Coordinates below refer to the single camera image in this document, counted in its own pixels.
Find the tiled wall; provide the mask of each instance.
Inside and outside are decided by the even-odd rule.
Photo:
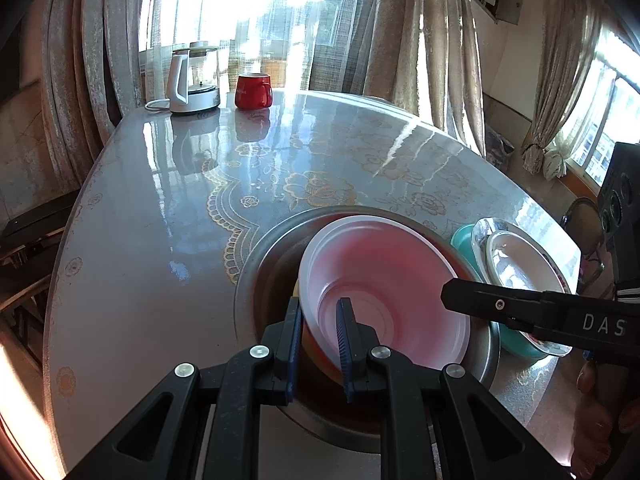
[[[0,230],[9,220],[60,194],[36,81],[0,104]]]

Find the floor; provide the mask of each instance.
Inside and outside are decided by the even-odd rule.
[[[527,429],[563,465],[569,465],[573,451],[574,412],[580,393],[575,386],[584,360],[573,350],[558,361],[536,412]]]
[[[60,480],[64,473],[44,417],[42,370],[1,317],[0,377],[0,413],[12,437],[44,480]]]

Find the human hand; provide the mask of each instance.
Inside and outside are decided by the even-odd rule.
[[[578,390],[582,399],[575,410],[574,453],[571,456],[571,471],[579,480],[588,480],[596,466],[609,459],[611,446],[609,435],[613,428],[613,417],[594,397],[596,368],[591,361],[585,363],[578,376]],[[622,433],[631,433],[640,427],[640,399],[628,403],[618,419]]]

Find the pink bowl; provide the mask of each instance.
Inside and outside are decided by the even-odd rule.
[[[340,369],[335,304],[351,298],[356,320],[415,364],[459,363],[468,316],[446,310],[442,285],[455,278],[444,256],[408,227],[377,216],[349,216],[325,226],[306,247],[298,281],[309,332]]]

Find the kettle base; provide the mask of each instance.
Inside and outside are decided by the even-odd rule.
[[[214,87],[206,92],[189,92],[187,104],[169,100],[169,111],[177,114],[194,114],[220,106],[220,88]]]

